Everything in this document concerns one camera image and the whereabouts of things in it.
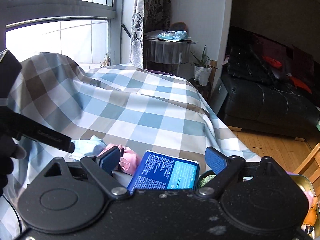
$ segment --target pink towel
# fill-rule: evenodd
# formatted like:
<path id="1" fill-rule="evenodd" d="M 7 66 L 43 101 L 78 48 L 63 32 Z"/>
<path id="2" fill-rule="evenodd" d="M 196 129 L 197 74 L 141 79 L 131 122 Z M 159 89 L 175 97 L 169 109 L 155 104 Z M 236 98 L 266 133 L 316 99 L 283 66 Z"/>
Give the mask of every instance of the pink towel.
<path id="1" fill-rule="evenodd" d="M 114 146 L 117 146 L 120 149 L 120 151 L 124 149 L 123 156 L 120 158 L 120 162 L 119 162 L 119 165 L 121 166 L 121 170 L 133 176 L 142 158 L 138 154 L 136 154 L 133 150 L 131 150 L 129 147 L 122 146 L 121 144 L 114 145 L 112 143 L 109 143 L 107 147 L 99 155 L 105 153 L 106 151 L 110 150 Z"/>

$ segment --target black cable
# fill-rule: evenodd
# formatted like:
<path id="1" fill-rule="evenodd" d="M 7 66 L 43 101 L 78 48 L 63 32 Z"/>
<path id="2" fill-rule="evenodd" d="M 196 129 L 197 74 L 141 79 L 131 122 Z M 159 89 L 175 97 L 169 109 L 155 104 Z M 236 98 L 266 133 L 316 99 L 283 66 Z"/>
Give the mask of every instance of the black cable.
<path id="1" fill-rule="evenodd" d="M 22 225 L 21 225 L 21 221 L 20 221 L 20 218 L 18 216 L 18 213 L 16 212 L 14 206 L 10 203 L 10 201 L 4 195 L 2 195 L 2 196 L 7 201 L 7 203 L 12 207 L 14 213 L 16 214 L 17 220 L 18 220 L 18 223 L 19 223 L 19 231 L 20 231 L 20 234 L 22 234 Z"/>

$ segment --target green fuzzy object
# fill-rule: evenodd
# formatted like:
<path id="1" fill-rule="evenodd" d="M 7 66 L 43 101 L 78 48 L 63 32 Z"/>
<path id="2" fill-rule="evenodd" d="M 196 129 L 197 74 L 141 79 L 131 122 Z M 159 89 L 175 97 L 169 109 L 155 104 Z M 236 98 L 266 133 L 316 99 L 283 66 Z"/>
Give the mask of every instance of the green fuzzy object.
<path id="1" fill-rule="evenodd" d="M 212 180 L 216 175 L 208 175 L 205 178 L 201 179 L 199 182 L 199 188 L 203 187 L 205 184 L 207 184 L 210 180 Z"/>

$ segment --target gloved hand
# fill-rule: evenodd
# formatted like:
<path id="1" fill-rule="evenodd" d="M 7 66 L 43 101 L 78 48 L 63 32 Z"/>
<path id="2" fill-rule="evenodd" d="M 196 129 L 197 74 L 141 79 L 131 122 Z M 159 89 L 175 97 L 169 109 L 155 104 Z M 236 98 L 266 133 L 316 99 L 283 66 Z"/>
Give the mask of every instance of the gloved hand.
<path id="1" fill-rule="evenodd" d="M 0 196 L 3 188 L 8 184 L 7 175 L 13 172 L 13 161 L 10 157 L 23 159 L 27 152 L 21 146 L 14 143 L 7 135 L 0 135 Z"/>
<path id="2" fill-rule="evenodd" d="M 8 184 L 7 175 L 13 172 L 13 161 L 9 157 L 0 157 L 0 196 L 3 188 Z"/>

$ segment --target bed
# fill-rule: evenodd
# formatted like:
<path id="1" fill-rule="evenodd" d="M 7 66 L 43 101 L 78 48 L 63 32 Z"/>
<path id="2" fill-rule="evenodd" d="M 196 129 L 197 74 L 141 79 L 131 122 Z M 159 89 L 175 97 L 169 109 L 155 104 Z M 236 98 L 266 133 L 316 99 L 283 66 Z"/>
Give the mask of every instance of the bed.
<path id="1" fill-rule="evenodd" d="M 92 135 L 105 143 L 122 144 L 143 156 L 146 150 L 198 161 L 200 173 L 210 169 L 205 149 L 213 146 L 226 156 L 260 161 L 215 115 L 185 79 L 149 73 L 132 65 L 83 71 L 72 59 L 40 53 L 22 63 L 9 106 L 73 139 Z M 16 207 L 27 184 L 52 158 L 68 153 L 22 138 L 28 152 L 14 160 L 4 195 Z M 17 219 L 0 199 L 0 239 L 18 233 Z"/>

